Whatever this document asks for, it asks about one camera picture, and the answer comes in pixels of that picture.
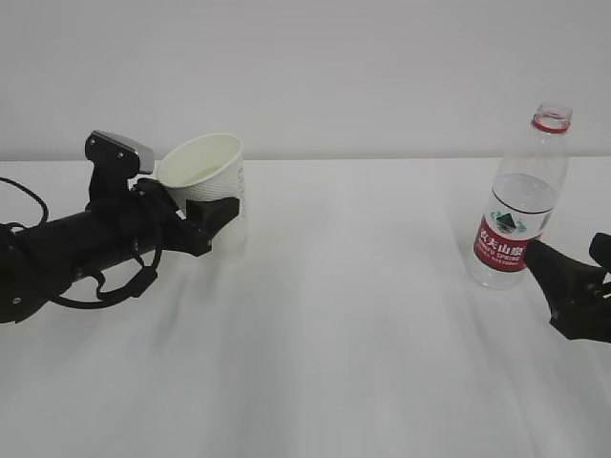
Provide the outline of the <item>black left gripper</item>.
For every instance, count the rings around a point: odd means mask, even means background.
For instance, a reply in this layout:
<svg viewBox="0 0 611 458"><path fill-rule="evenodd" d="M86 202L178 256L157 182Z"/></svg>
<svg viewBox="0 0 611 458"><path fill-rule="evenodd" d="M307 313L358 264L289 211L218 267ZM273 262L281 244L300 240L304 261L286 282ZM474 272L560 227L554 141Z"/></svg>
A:
<svg viewBox="0 0 611 458"><path fill-rule="evenodd" d="M168 191L142 170L137 156L91 158L94 168L86 210L109 227L134 254L171 251L195 257L240 212L238 198L186 200L186 218Z"/></svg>

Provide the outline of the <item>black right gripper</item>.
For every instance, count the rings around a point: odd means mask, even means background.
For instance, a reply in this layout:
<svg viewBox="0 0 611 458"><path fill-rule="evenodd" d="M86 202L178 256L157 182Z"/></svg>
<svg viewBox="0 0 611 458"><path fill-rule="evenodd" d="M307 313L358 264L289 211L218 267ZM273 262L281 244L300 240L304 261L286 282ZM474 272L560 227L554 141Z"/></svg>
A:
<svg viewBox="0 0 611 458"><path fill-rule="evenodd" d="M540 240L531 241L525 264L551 311L550 325L569 341L610 343L611 236L598 232L589 255L599 266L569 258Z"/></svg>

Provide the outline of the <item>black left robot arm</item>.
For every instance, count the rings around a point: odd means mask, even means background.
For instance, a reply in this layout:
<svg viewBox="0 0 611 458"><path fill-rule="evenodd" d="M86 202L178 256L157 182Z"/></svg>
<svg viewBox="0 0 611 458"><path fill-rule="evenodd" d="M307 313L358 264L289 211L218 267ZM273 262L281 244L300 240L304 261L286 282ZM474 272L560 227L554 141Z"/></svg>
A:
<svg viewBox="0 0 611 458"><path fill-rule="evenodd" d="M181 217L158 181L127 165L96 165L89 192L81 213L2 225L2 323L20 323L48 302L95 310L138 298L164 252L210 252L240 207L234 197L189 200Z"/></svg>

